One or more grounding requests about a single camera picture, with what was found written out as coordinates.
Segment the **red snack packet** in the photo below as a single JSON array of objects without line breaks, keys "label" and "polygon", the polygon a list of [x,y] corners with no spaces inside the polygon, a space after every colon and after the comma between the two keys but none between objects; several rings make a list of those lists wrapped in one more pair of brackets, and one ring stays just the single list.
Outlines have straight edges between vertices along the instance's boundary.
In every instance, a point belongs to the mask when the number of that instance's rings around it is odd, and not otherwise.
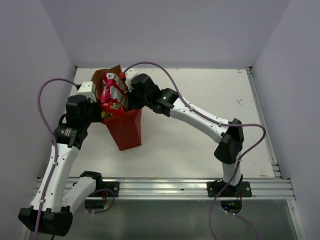
[{"label": "red snack packet", "polygon": [[101,103],[100,106],[102,108],[102,111],[107,116],[111,116],[111,117],[123,115],[127,111],[127,109],[116,100]]}]

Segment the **pink foil snack bag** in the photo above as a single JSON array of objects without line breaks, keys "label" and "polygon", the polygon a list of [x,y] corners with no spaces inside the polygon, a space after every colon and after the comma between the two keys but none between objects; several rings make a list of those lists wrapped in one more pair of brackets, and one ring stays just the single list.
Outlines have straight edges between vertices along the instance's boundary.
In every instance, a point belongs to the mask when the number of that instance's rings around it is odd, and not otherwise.
[{"label": "pink foil snack bag", "polygon": [[129,98],[126,95],[126,88],[122,86],[121,79],[114,73],[104,73],[102,76],[102,91],[99,96],[101,104],[109,101],[121,103],[128,111]]}]

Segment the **red paper bag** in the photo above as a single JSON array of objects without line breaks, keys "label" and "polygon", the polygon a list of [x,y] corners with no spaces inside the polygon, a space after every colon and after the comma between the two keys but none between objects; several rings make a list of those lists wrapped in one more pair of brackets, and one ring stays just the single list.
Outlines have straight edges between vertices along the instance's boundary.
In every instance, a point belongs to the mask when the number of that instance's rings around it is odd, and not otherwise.
[{"label": "red paper bag", "polygon": [[[105,73],[113,73],[118,77],[123,72],[120,65],[111,68],[98,69],[91,77],[91,81],[95,83],[95,96],[101,107],[100,94],[103,90],[103,75]],[[125,87],[125,93],[128,90],[125,83],[121,84]],[[120,151],[132,149],[142,145],[141,118],[142,110],[137,109],[130,103],[128,96],[128,111],[122,115],[113,116],[111,118],[102,119],[101,123],[105,125],[111,134],[115,144]]]}]

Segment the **tan kettle chips bag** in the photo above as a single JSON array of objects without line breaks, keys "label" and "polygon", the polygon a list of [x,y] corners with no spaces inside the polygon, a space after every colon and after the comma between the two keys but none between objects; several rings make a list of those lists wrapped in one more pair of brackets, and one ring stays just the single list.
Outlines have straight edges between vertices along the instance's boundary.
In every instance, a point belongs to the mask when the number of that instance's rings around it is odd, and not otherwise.
[{"label": "tan kettle chips bag", "polygon": [[103,120],[108,119],[108,118],[112,118],[113,116],[114,116],[113,113],[105,112],[105,111],[101,112],[101,117]]}]

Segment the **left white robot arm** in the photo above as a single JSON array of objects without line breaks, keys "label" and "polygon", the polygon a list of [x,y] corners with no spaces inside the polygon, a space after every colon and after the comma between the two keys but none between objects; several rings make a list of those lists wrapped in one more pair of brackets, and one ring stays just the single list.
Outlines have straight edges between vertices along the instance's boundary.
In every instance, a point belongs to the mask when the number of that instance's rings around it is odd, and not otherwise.
[{"label": "left white robot arm", "polygon": [[91,123],[100,120],[100,107],[84,95],[70,96],[66,113],[53,132],[47,169],[30,207],[21,208],[18,219],[32,232],[64,237],[74,213],[90,194],[99,196],[104,184],[99,172],[84,171],[78,182],[64,192],[74,160],[88,135]]}]

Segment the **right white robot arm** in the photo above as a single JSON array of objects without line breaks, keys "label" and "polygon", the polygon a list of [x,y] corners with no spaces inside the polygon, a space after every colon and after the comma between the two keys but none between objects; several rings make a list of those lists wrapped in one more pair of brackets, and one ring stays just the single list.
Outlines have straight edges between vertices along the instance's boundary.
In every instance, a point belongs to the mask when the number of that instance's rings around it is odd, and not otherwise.
[{"label": "right white robot arm", "polygon": [[154,113],[180,120],[209,136],[218,144],[214,156],[222,164],[223,192],[227,196],[235,196],[241,190],[243,175],[237,161],[241,155],[244,133],[241,127],[223,126],[229,124],[226,119],[217,118],[213,123],[208,118],[214,118],[208,112],[184,103],[178,93],[170,88],[159,89],[153,80],[145,73],[126,72],[125,83],[137,108],[144,106]]}]

